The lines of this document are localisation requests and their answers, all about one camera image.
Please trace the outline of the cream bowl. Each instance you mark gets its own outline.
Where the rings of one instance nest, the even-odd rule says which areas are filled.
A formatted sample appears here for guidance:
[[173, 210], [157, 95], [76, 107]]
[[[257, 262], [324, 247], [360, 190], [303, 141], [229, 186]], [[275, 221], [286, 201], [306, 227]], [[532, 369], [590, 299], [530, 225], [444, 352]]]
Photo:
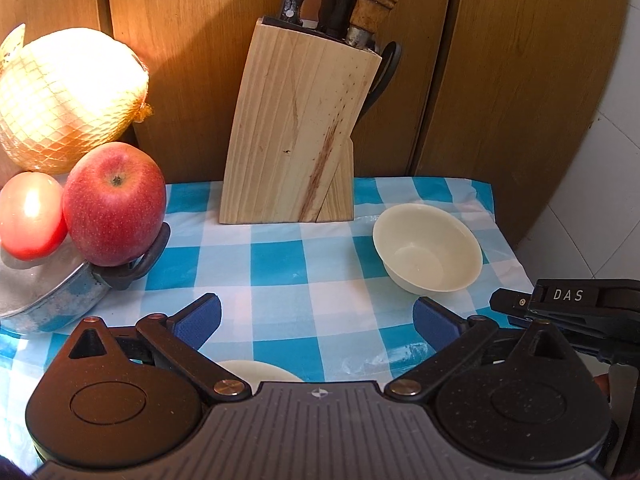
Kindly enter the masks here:
[[427, 204], [400, 204], [378, 216], [373, 245], [390, 279], [406, 292], [456, 292], [480, 276], [483, 255], [472, 231]]
[[293, 373], [272, 364], [249, 360], [222, 361], [219, 365], [245, 380], [255, 393], [262, 382], [302, 382]]

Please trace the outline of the blue checkered tablecloth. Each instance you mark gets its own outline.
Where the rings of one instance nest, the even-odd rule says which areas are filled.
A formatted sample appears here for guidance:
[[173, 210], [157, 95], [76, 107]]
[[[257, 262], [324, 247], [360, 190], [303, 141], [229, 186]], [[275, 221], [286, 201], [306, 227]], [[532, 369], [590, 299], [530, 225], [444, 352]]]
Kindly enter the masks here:
[[223, 226], [217, 182], [173, 184], [169, 244], [151, 272], [94, 308], [107, 325], [175, 313], [212, 292], [221, 326], [203, 344], [209, 358], [265, 362], [306, 382], [376, 380], [404, 374], [430, 346], [412, 325], [414, 297], [386, 274], [372, 228], [386, 208], [426, 203], [462, 220], [483, 266], [468, 288], [438, 301], [458, 315], [487, 313], [498, 288], [532, 283], [495, 222], [490, 186], [438, 177], [358, 179], [351, 222]]

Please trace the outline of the steel pot with lid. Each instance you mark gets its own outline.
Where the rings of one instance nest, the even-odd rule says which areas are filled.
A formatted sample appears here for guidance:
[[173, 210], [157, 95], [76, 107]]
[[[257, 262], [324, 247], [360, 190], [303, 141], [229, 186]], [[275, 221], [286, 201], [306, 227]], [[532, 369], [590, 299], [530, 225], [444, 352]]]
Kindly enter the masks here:
[[22, 261], [1, 252], [1, 329], [13, 336], [51, 333], [83, 318], [112, 290], [125, 290], [150, 272], [170, 237], [163, 223], [142, 257], [122, 266], [96, 266], [70, 238], [50, 256]]

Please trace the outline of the red apple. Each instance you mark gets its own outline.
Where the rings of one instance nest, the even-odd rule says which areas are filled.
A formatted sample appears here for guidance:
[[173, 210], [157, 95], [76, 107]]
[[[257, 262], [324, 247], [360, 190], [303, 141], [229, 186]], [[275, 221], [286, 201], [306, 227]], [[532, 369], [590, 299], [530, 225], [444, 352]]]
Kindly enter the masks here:
[[146, 252], [160, 232], [165, 178], [145, 152], [108, 142], [81, 157], [64, 185], [70, 238], [89, 262], [120, 266]]

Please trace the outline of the red tomato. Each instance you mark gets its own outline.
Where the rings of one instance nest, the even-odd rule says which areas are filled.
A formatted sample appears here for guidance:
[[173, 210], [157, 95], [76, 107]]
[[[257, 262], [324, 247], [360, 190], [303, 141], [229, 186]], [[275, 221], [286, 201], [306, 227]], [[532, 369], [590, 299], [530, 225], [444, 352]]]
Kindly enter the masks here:
[[63, 187], [42, 172], [23, 172], [1, 190], [1, 246], [14, 258], [51, 255], [67, 235]]

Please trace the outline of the wooden knife block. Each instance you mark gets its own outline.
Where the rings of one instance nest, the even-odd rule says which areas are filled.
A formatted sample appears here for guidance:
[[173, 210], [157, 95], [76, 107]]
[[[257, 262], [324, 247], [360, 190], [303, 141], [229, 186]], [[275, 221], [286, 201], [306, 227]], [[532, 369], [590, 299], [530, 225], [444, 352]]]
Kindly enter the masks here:
[[352, 219], [350, 136], [380, 64], [370, 50], [258, 20], [235, 105], [220, 222]]

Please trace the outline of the yellow netted pomelo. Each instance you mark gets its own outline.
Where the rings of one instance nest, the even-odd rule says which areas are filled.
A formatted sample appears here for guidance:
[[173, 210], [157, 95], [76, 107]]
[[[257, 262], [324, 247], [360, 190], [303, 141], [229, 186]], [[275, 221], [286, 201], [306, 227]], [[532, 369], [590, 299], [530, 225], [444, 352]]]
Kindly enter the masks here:
[[74, 27], [1, 44], [1, 147], [23, 170], [64, 174], [152, 114], [149, 70], [130, 47]]

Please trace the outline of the black scissors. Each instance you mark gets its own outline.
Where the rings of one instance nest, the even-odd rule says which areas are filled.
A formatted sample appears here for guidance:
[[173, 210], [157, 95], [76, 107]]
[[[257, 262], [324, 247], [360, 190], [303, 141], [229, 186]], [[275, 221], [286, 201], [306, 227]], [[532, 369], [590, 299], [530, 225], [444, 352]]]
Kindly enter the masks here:
[[391, 41], [386, 44], [382, 51], [381, 65], [378, 66], [374, 79], [371, 84], [371, 88], [364, 100], [359, 116], [356, 122], [360, 122], [365, 114], [370, 110], [373, 104], [378, 100], [380, 96], [385, 92], [386, 88], [393, 79], [396, 73], [397, 66], [401, 59], [402, 47], [398, 42]]

